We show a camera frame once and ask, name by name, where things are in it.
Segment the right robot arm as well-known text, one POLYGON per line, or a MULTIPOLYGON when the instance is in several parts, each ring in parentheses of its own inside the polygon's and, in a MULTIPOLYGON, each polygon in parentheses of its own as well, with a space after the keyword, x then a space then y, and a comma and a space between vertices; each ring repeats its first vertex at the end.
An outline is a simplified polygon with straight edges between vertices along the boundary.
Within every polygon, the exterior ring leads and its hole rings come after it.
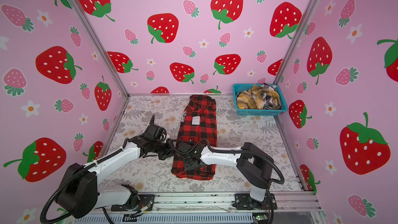
POLYGON ((274 160, 252 143, 245 142, 242 147, 218 148, 209 140, 197 143, 169 140, 172 153, 176 155, 173 173, 180 178, 211 180, 216 165, 237 168, 251 184, 249 196, 237 199, 236 209, 274 209, 270 194, 271 184, 284 184, 285 178, 274 160))

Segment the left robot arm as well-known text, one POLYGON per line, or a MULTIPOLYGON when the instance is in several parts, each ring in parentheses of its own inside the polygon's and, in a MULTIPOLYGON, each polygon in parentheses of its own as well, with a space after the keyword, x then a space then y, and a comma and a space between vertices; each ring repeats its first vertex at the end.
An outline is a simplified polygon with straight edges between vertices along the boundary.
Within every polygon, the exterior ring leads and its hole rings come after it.
POLYGON ((40 214, 40 222, 55 224, 70 216, 78 219, 93 209, 105 209, 113 205, 120 205, 129 211, 135 210, 141 200, 134 187, 123 184, 105 189, 99 188, 99 184, 133 160, 148 154, 165 160, 176 153, 174 140, 167 138, 166 130, 151 123, 143 134, 126 138, 123 145, 111 154, 85 165, 75 163, 69 166, 59 188, 46 202, 40 214))

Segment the red black plaid shirt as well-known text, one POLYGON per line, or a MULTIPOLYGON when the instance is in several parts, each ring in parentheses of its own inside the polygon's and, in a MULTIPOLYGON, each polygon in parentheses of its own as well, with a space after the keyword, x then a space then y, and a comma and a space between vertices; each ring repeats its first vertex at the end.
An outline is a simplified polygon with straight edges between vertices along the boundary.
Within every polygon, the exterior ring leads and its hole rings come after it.
MULTIPOLYGON (((190 96, 183 112, 177 140, 175 147, 181 151, 188 142, 196 144, 201 140, 209 140, 211 146, 217 146, 216 101, 213 98, 206 95, 190 96)), ((203 166, 187 171, 183 158, 175 156, 171 172, 178 178, 212 180, 216 166, 203 166)))

